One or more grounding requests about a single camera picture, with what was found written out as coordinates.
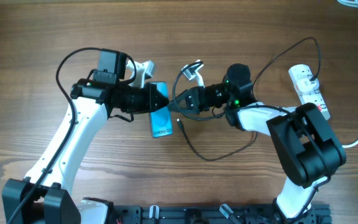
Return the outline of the blue Galaxy smartphone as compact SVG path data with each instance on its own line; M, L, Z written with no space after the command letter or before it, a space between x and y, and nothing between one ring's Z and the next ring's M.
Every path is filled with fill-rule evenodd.
M150 128L153 138L173 134L173 126L170 110L167 106L149 114Z

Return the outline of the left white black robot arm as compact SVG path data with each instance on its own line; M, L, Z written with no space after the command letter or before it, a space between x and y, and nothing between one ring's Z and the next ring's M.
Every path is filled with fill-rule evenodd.
M84 198L72 189L80 164L114 108L129 115L153 113L168 104L154 75L155 64L139 63L117 50L98 49L98 66L69 92L66 115L45 152L23 179L9 179L2 190L7 223L122 223L113 202Z

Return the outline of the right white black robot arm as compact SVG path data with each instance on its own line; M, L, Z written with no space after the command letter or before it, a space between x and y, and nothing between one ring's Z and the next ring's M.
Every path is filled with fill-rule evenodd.
M271 222L296 223L306 218L319 189L346 162L344 148L326 118L314 103L282 108L257 101L247 65L231 65L222 82L210 86L204 85L199 73L202 66L198 60L182 68L179 76L198 85L174 93L169 109L198 121L200 112L223 107L221 115L231 126L271 137L287 176L274 200Z

